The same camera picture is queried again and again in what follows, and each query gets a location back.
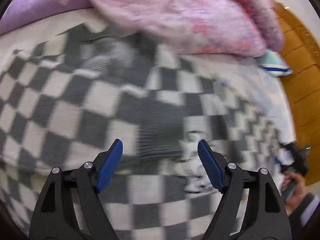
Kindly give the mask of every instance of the device handle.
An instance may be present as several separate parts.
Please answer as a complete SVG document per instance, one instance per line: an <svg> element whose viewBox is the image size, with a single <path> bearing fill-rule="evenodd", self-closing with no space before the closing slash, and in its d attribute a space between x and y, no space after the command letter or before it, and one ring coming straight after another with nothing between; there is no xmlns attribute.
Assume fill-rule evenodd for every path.
<svg viewBox="0 0 320 240"><path fill-rule="evenodd" d="M281 190L281 198L285 205L289 202L289 200L292 198L295 190L297 187L297 181L292 179L289 184Z"/></svg>

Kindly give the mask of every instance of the human hand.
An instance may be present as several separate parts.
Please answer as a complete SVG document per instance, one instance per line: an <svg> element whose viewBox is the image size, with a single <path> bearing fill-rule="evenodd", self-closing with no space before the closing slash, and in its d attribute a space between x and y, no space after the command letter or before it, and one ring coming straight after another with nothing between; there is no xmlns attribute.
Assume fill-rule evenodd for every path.
<svg viewBox="0 0 320 240"><path fill-rule="evenodd" d="M299 173L286 173L284 181L281 185L281 189L285 188L293 179L297 182L297 186L291 199L287 203L287 206L289 206L292 211L294 211L301 204L302 200L307 194L304 177Z"/></svg>

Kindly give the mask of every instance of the wrinkled fabric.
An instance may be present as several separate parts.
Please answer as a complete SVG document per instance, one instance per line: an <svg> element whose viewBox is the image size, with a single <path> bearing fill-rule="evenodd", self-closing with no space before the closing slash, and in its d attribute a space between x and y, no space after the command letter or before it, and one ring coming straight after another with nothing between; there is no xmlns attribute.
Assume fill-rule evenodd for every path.
<svg viewBox="0 0 320 240"><path fill-rule="evenodd" d="M43 18L92 8L89 0L13 0L0 20L0 35Z"/></svg>
<svg viewBox="0 0 320 240"><path fill-rule="evenodd" d="M178 53L234 53L258 57L270 44L274 50L282 44L275 17L256 11L264 8L260 0L90 1L107 20L122 29L128 32L143 29ZM267 30L267 24L261 23L261 19L272 22L271 30Z"/></svg>

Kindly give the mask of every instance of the silver screw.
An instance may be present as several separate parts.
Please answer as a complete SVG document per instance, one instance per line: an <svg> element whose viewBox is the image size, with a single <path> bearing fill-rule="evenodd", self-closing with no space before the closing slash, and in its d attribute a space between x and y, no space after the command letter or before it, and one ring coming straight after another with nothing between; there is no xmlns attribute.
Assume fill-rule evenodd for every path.
<svg viewBox="0 0 320 240"><path fill-rule="evenodd" d="M237 167L237 165L235 163L229 163L228 167L234 170Z"/></svg>
<svg viewBox="0 0 320 240"><path fill-rule="evenodd" d="M86 169L90 169L92 166L93 166L92 163L85 163L84 164L84 168L86 168Z"/></svg>
<svg viewBox="0 0 320 240"><path fill-rule="evenodd" d="M52 173L57 174L60 171L60 168L55 167L52 169Z"/></svg>
<svg viewBox="0 0 320 240"><path fill-rule="evenodd" d="M262 168L260 171L262 174L265 174L265 175L268 174L268 170L265 168Z"/></svg>

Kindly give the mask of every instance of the pink blanket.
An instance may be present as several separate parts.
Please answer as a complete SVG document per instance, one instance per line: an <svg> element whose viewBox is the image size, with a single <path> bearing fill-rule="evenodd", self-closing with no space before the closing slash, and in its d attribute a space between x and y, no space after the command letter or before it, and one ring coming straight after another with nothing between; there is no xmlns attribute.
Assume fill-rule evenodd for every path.
<svg viewBox="0 0 320 240"><path fill-rule="evenodd" d="M283 45L275 16L260 0L90 1L122 29L143 29L178 53L257 57Z"/></svg>

